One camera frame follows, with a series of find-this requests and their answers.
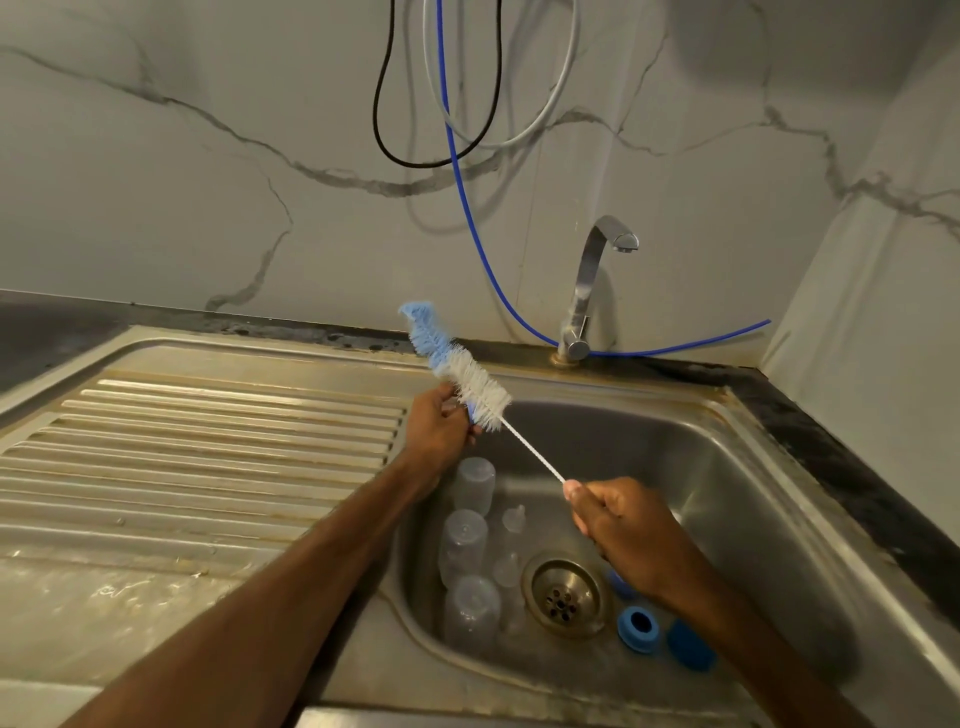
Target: blue hose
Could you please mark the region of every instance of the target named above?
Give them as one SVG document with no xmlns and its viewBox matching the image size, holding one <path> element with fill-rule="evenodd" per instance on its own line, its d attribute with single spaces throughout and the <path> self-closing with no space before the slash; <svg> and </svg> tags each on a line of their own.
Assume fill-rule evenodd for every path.
<svg viewBox="0 0 960 728">
<path fill-rule="evenodd" d="M 444 0 L 437 0 L 437 56 L 440 65 L 440 91 L 444 100 L 444 107 L 447 111 L 450 111 L 449 98 L 446 92 L 446 57 L 444 54 Z M 444 123 L 444 126 L 446 128 L 446 145 L 449 147 L 450 159 L 452 160 L 453 179 L 456 181 L 457 191 L 460 193 L 460 204 L 464 208 L 464 216 L 467 218 L 467 227 L 470 229 L 470 235 L 473 237 L 473 244 L 476 246 L 477 253 L 480 255 L 480 262 L 483 263 L 484 270 L 487 272 L 487 278 L 490 279 L 493 290 L 496 291 L 497 297 L 500 299 L 500 302 L 503 303 L 504 307 L 510 312 L 510 315 L 513 316 L 522 327 L 526 328 L 530 333 L 532 333 L 541 341 L 546 342 L 550 346 L 557 346 L 557 342 L 554 339 L 551 339 L 549 336 L 545 336 L 524 321 L 523 317 L 520 316 L 510 301 L 507 300 L 507 297 L 503 293 L 503 289 L 500 288 L 500 283 L 497 282 L 496 276 L 493 274 L 493 268 L 490 267 L 490 261 L 487 260 L 487 253 L 483 249 L 483 243 L 480 242 L 480 233 L 477 232 L 476 224 L 473 222 L 473 213 L 470 211 L 470 203 L 467 200 L 467 191 L 464 189 L 464 178 L 460 173 L 460 161 L 457 159 L 457 145 L 453 139 L 453 130 L 450 129 L 448 124 Z M 742 336 L 750 331 L 756 331 L 758 328 L 763 328 L 770 323 L 770 319 L 764 319 L 763 321 L 753 324 L 752 326 L 739 328 L 736 331 L 720 334 L 719 336 L 711 336 L 709 339 L 690 341 L 686 344 L 677 344 L 672 347 L 663 347 L 662 349 L 651 349 L 648 352 L 590 352 L 590 356 L 654 356 L 661 353 L 682 352 L 686 349 L 696 349 L 697 347 L 703 347 L 707 344 L 715 344 L 718 341 L 733 339 L 735 336 Z"/>
</svg>

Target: person's left hand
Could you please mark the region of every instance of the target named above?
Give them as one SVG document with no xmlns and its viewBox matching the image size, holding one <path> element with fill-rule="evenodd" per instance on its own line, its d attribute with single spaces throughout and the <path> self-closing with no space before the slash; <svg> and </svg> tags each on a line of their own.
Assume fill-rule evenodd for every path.
<svg viewBox="0 0 960 728">
<path fill-rule="evenodd" d="M 452 384 L 444 383 L 418 395 L 407 418 L 405 451 L 426 468 L 431 487 L 481 432 L 470 424 L 467 410 L 453 399 L 454 391 Z"/>
</svg>

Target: sink drain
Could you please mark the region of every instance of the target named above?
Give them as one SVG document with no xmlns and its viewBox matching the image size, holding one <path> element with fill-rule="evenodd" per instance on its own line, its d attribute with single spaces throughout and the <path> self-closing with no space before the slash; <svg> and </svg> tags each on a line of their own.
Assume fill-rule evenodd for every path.
<svg viewBox="0 0 960 728">
<path fill-rule="evenodd" d="M 600 582 L 580 563 L 562 554 L 542 554 L 523 572 L 523 596 L 547 629 L 588 637 L 604 625 L 607 600 Z"/>
</svg>

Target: countertop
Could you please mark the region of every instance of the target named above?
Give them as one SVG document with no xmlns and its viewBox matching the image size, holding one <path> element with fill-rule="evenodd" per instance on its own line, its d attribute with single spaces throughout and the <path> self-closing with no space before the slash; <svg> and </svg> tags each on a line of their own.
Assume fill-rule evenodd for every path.
<svg viewBox="0 0 960 728">
<path fill-rule="evenodd" d="M 0 293 L 0 391 L 42 374 L 102 344 L 131 326 L 251 336 L 374 352 L 411 352 L 402 332 Z M 463 342 L 481 361 L 547 368 L 549 349 Z M 960 629 L 960 547 L 852 452 L 823 430 L 756 369 L 665 359 L 591 359 L 585 367 L 604 376 L 667 379 L 732 391 L 784 450 L 895 561 L 931 606 Z"/>
</svg>

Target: person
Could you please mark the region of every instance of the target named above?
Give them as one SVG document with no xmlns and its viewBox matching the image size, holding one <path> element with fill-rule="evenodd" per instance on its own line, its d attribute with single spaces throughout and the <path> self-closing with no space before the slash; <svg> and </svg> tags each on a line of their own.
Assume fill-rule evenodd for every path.
<svg viewBox="0 0 960 728">
<path fill-rule="evenodd" d="M 273 563 L 135 663 L 63 728 L 278 728 L 347 598 L 404 511 L 478 434 L 444 384 L 417 397 L 406 445 Z M 630 584 L 685 619 L 780 728 L 868 726 L 728 586 L 658 494 L 567 481 L 573 520 Z"/>
</svg>

